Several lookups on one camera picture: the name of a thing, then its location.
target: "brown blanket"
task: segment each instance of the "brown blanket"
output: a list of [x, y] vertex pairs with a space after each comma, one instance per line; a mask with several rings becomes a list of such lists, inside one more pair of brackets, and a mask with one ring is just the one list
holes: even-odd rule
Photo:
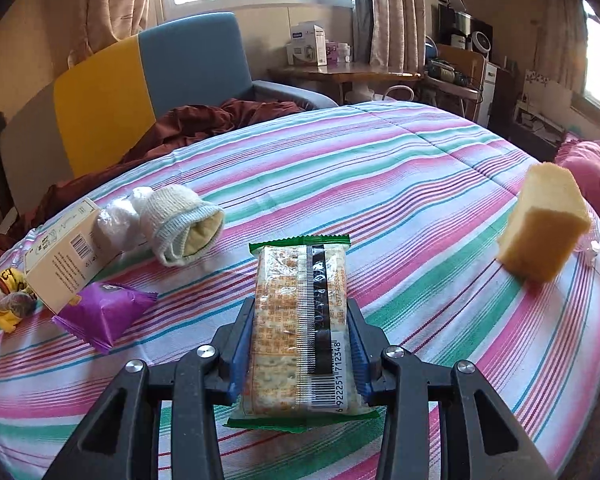
[[42, 225], [65, 207], [102, 184], [154, 158], [216, 135], [250, 124], [302, 112], [295, 103], [258, 103], [229, 99], [220, 107], [174, 108], [152, 126], [119, 163], [69, 182], [54, 184], [32, 212], [21, 214], [6, 235], [0, 235], [0, 256], [22, 240], [30, 229]]

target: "blue gripper pad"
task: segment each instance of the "blue gripper pad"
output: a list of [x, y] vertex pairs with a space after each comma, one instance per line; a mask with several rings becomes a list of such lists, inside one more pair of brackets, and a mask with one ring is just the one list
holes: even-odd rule
[[366, 353], [362, 348], [362, 340], [349, 309], [347, 309], [347, 327], [349, 329], [351, 364], [353, 367], [353, 378], [356, 381], [356, 389], [362, 398], [365, 399], [365, 402], [369, 402], [371, 396], [369, 360], [366, 358]]
[[235, 399], [241, 393], [247, 375], [249, 353], [251, 350], [251, 333], [253, 332], [253, 315], [254, 310], [251, 309], [249, 317], [244, 325], [244, 329], [242, 330], [242, 334], [240, 334], [237, 351], [232, 362], [229, 391], [227, 392], [227, 396], [231, 402], [235, 402]]

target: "striped bedsheet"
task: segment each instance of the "striped bedsheet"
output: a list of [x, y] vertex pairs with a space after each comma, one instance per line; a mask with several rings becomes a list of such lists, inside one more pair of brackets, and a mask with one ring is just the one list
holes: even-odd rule
[[[212, 251], [161, 267], [146, 244], [99, 276], [160, 294], [109, 356], [40, 312], [0, 332], [0, 456], [16, 479], [39, 479], [110, 378], [131, 358], [175, 360], [232, 322], [254, 291], [248, 243], [350, 234], [349, 295], [391, 342], [423, 360], [474, 361], [551, 468], [577, 443], [600, 384], [600, 257], [572, 256], [542, 287], [494, 260], [523, 175], [535, 161], [457, 116], [410, 103], [306, 112], [207, 139], [149, 162], [90, 194], [98, 204], [136, 186], [184, 184], [226, 210]], [[45, 227], [7, 252], [19, 265]], [[375, 475], [383, 420], [304, 434], [223, 427], [229, 479], [363, 480]], [[170, 478], [171, 408], [162, 408], [160, 478]], [[432, 478], [438, 410], [430, 408]]]

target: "yellow sponge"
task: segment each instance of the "yellow sponge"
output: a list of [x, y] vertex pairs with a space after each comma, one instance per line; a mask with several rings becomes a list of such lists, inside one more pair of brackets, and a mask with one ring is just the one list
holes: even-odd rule
[[571, 172], [550, 162], [537, 164], [526, 172], [496, 259], [519, 278], [550, 282], [590, 224]]

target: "plastic bag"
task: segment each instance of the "plastic bag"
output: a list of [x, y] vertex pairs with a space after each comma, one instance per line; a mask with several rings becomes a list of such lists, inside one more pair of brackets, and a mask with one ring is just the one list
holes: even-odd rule
[[600, 232], [596, 217], [591, 211], [589, 211], [589, 217], [591, 218], [591, 229], [580, 237], [573, 251], [582, 253], [585, 263], [589, 267], [593, 267], [596, 257], [600, 254]]
[[107, 283], [91, 283], [53, 317], [53, 322], [108, 354], [116, 340], [158, 295]]
[[250, 364], [227, 426], [302, 431], [372, 411], [353, 378], [348, 247], [348, 236], [250, 245], [258, 256]]
[[131, 195], [115, 198], [98, 215], [100, 232], [117, 251], [130, 251], [142, 243], [140, 214], [154, 192], [150, 187], [136, 187]]

